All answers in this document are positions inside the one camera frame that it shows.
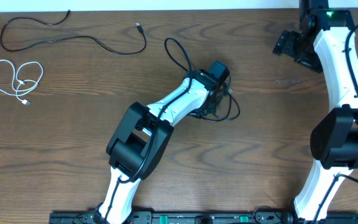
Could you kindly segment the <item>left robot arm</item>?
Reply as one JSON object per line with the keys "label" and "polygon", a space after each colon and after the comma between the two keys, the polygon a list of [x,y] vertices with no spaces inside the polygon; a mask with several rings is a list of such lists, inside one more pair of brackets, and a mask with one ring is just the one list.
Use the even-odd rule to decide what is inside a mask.
{"label": "left robot arm", "polygon": [[130,105],[106,147],[111,180],[96,223],[125,222],[140,181],[160,162],[174,126],[185,116],[215,113],[216,97],[229,74],[226,65],[215,61],[208,70],[187,72],[182,84],[160,101]]}

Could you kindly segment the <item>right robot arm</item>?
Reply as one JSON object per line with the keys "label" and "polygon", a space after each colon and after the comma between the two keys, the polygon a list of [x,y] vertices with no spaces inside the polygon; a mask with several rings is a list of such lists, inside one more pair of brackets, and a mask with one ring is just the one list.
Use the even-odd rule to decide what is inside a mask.
{"label": "right robot arm", "polygon": [[358,223],[357,213],[328,210],[358,168],[358,25],[349,10],[331,8],[327,0],[301,0],[299,10],[299,31],[283,31],[273,52],[324,75],[329,112],[311,132],[311,171],[280,221]]}

